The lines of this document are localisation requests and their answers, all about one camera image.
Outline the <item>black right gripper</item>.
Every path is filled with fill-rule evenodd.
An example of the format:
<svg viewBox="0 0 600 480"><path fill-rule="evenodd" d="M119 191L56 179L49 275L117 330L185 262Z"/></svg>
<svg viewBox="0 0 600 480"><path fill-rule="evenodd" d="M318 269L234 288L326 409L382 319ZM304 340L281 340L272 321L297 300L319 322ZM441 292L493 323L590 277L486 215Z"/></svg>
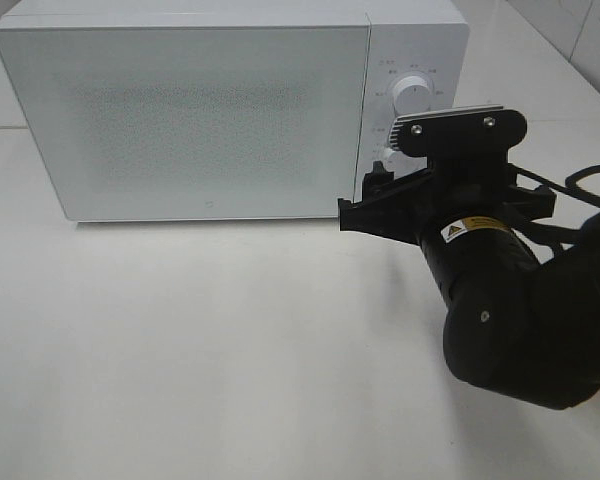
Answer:
<svg viewBox="0 0 600 480"><path fill-rule="evenodd" d="M338 220L342 231L419 247L429 235L449 243L484 228L517 230L553 249L555 234L535 221L552 216L554 208L549 187L518 186L514 166L502 159L433 162L400 178L374 161L364 175L361 200L338 201Z"/></svg>

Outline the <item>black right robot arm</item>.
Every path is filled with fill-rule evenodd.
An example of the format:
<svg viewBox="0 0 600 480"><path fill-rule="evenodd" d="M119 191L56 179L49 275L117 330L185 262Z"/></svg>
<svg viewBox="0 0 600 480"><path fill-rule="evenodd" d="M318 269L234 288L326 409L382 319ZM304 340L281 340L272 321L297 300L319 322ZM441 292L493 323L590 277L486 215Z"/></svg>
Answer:
<svg viewBox="0 0 600 480"><path fill-rule="evenodd" d="M396 178L376 163L339 224L420 248L447 308L443 353L472 386L562 410L600 389L600 199L554 226L558 185L520 187L503 159L433 162Z"/></svg>

